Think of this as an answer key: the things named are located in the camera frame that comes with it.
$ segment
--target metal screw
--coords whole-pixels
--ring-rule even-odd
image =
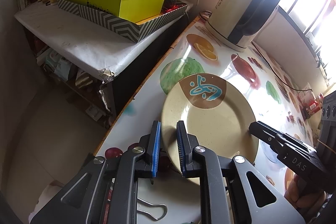
[[[196,146],[196,147],[195,147],[195,151],[196,151],[196,152],[199,152],[199,153],[203,153],[203,152],[205,151],[205,147],[204,147],[204,146],[201,146],[201,145]]]
[[[142,148],[141,146],[137,146],[137,147],[133,148],[132,151],[133,151],[134,153],[139,154],[139,153],[142,153],[142,152],[143,152],[143,148]]]
[[[242,156],[236,156],[235,157],[235,162],[237,162],[239,164],[242,164],[243,162],[245,162],[245,159]]]
[[[94,164],[102,164],[104,162],[104,158],[103,157],[95,157],[93,159],[93,163]]]

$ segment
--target chevron pattern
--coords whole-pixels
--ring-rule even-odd
[[[132,42],[137,43],[140,40],[148,37],[156,30],[160,29],[162,26],[182,16],[187,8],[187,5],[167,14],[161,15],[157,18],[154,18],[141,25],[137,25],[112,14],[89,8],[80,4],[76,4],[67,0],[58,0],[58,7],[62,10],[78,15],[93,23],[96,23],[106,29],[109,29],[112,32],[121,35],[122,37],[131,40]]]

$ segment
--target electric kettle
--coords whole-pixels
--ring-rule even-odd
[[[280,0],[219,0],[206,28],[228,47],[243,52]]]

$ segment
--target kettle handle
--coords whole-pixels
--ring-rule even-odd
[[[236,28],[245,36],[254,35],[265,24],[280,0],[262,0],[251,17]]]

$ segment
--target green fruit print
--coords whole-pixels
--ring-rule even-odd
[[[160,85],[165,94],[181,79],[196,73],[204,73],[201,64],[190,57],[179,58],[168,63],[160,74]]]
[[[276,91],[276,89],[274,88],[274,86],[270,81],[266,82],[266,90],[268,95],[271,95],[272,98],[278,102],[278,104],[281,104],[281,99],[278,95],[278,92]]]

